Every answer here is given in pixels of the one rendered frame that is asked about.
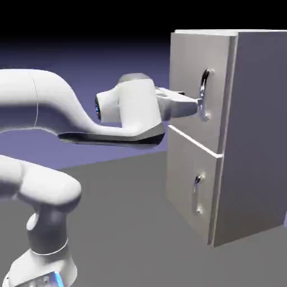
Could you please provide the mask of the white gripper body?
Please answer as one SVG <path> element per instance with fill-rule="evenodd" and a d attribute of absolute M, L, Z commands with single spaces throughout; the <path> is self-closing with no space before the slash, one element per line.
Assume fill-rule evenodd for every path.
<path fill-rule="evenodd" d="M 160 88 L 160 114 L 162 121 L 194 115 L 198 110 L 198 100 L 177 91 Z"/>

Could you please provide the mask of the grey cabinet door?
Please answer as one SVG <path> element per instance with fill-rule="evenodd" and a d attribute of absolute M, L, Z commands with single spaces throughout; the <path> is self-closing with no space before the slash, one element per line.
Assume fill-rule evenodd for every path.
<path fill-rule="evenodd" d="M 170 123 L 217 154 L 224 149 L 237 41 L 237 33 L 207 30 L 176 31 L 171 35 L 171 90 L 198 99 L 203 72 L 209 68 L 213 73 L 207 80 L 205 99 L 210 119 L 203 122 L 197 112 L 189 117 L 174 118 Z"/>
<path fill-rule="evenodd" d="M 223 154 L 217 154 L 172 125 L 168 126 L 166 196 L 191 228 L 211 244 L 212 208 Z M 204 176 L 199 186 L 201 214 L 192 211 L 195 177 Z"/>

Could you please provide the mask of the grey cabinet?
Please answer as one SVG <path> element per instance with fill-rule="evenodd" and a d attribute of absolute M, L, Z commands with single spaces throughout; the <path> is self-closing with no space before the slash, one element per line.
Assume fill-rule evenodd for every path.
<path fill-rule="evenodd" d="M 238 34 L 212 208 L 217 247 L 277 227 L 287 213 L 287 30 L 207 31 Z"/>

